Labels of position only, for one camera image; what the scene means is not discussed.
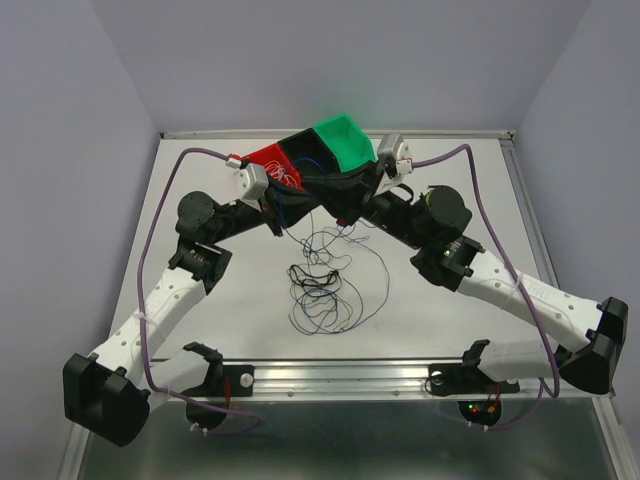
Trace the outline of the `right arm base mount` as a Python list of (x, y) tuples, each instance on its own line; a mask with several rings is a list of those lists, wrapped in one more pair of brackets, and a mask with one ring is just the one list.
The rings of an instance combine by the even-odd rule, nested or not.
[(425, 390), (437, 397), (451, 395), (516, 394), (520, 392), (518, 382), (491, 380), (475, 366), (461, 363), (435, 363), (429, 366)]

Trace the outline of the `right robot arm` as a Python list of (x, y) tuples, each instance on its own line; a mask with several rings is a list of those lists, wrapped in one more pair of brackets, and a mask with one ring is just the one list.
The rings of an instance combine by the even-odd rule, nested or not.
[(484, 393), (508, 380), (559, 377), (595, 395), (613, 389), (626, 340), (628, 306), (583, 299), (526, 275), (465, 236), (472, 213), (453, 188), (403, 199), (363, 170), (302, 182), (341, 226), (364, 219), (415, 250), (410, 262), (429, 283), (491, 304), (533, 325), (540, 340), (477, 340), (459, 363), (435, 367), (438, 396)]

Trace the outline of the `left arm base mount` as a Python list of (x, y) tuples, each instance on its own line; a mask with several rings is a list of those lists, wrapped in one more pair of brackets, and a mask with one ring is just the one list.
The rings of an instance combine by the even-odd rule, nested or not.
[(225, 364), (213, 368), (198, 387), (199, 395), (232, 398), (248, 398), (253, 395), (255, 367), (249, 364)]

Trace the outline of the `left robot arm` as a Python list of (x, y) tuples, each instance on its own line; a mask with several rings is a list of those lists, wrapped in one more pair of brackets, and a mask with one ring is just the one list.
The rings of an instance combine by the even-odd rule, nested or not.
[(231, 252), (218, 242), (262, 225), (280, 236), (319, 206), (313, 196), (270, 185), (256, 206), (220, 204), (208, 194), (186, 194), (177, 207), (176, 251), (149, 294), (138, 295), (137, 310), (89, 355), (72, 355), (62, 371), (65, 417), (116, 446), (141, 432), (149, 415), (177, 398), (207, 415), (203, 433), (219, 427), (232, 412), (233, 375), (223, 356), (202, 343), (187, 343), (175, 357), (152, 356), (186, 314), (222, 279)]

